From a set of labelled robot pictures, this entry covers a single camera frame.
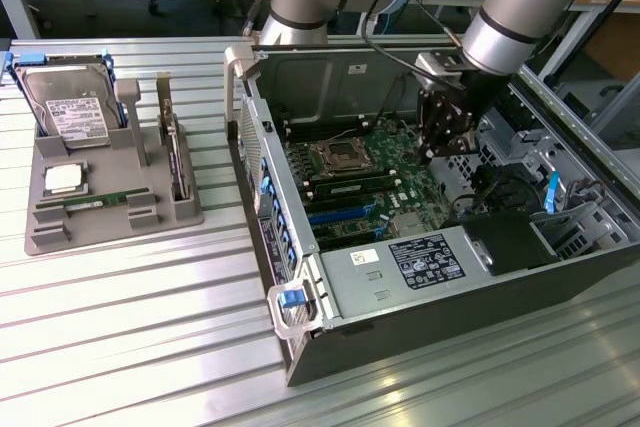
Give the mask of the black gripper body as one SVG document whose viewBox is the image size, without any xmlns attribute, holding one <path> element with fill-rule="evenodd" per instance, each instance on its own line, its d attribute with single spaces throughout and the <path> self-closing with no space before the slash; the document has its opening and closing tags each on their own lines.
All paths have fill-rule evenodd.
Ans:
<svg viewBox="0 0 640 427">
<path fill-rule="evenodd" d="M 508 85 L 509 76 L 493 75 L 482 70 L 469 70 L 461 74 L 461 88 L 449 93 L 449 101 L 465 113 L 471 113 L 474 122 L 490 110 L 494 98 Z"/>
</svg>

